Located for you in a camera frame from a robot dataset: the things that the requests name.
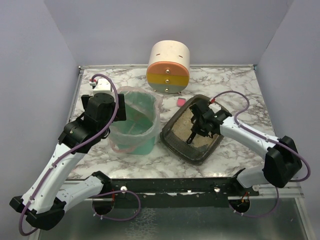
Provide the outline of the dark litter box tray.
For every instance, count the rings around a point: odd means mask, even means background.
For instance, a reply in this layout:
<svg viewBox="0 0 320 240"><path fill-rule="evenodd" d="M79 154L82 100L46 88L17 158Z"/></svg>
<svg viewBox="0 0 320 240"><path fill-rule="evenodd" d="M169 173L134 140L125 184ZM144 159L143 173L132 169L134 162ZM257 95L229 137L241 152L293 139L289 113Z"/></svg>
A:
<svg viewBox="0 0 320 240"><path fill-rule="evenodd" d="M208 101L210 98L198 94L186 101L186 103L164 125L159 136L161 142L176 156L193 165L203 164L224 139L215 134L212 138L196 135L192 143L187 139L192 134L191 118L193 114L190 106L199 100Z"/></svg>

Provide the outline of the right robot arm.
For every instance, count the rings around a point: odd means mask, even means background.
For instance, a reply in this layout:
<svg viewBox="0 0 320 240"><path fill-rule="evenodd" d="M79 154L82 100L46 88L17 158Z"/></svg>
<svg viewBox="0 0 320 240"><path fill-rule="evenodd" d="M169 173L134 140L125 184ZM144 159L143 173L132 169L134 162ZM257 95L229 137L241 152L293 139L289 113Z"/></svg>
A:
<svg viewBox="0 0 320 240"><path fill-rule="evenodd" d="M291 138L277 138L260 132L208 100L198 100L189 109L193 116L187 144L191 144L197 135L210 138L220 135L237 141L264 160L262 165L246 168L236 174L236 181L244 189L265 184L283 188L302 168L302 161L297 156L298 151Z"/></svg>

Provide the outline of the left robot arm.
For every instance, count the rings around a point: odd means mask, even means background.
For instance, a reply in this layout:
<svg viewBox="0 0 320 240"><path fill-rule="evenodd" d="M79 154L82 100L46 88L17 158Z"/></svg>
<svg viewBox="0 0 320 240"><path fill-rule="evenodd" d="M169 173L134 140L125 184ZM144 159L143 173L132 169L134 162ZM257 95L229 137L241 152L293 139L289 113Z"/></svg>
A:
<svg viewBox="0 0 320 240"><path fill-rule="evenodd" d="M89 197L112 190L111 179L96 171L83 182L62 190L61 186L77 163L92 146L106 139L113 122L125 121L125 96L99 92L82 95L84 112L65 125L53 155L44 170L22 196L15 196L9 205L32 227L48 231L65 213Z"/></svg>

